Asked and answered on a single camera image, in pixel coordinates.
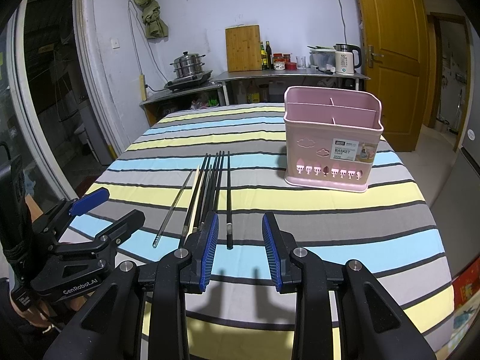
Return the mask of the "person's left hand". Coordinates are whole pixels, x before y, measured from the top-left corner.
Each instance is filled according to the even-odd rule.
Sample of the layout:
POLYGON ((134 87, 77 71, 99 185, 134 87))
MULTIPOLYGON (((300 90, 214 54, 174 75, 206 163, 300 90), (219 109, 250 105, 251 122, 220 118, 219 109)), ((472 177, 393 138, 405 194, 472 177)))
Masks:
POLYGON ((54 311, 48 303, 39 301, 35 306, 32 306, 25 311, 22 311, 16 306, 12 297, 10 297, 10 303, 16 314, 24 320, 27 320, 35 328, 41 328, 44 332, 48 332, 52 329, 55 329, 57 332, 60 331, 60 328, 51 320, 54 311))

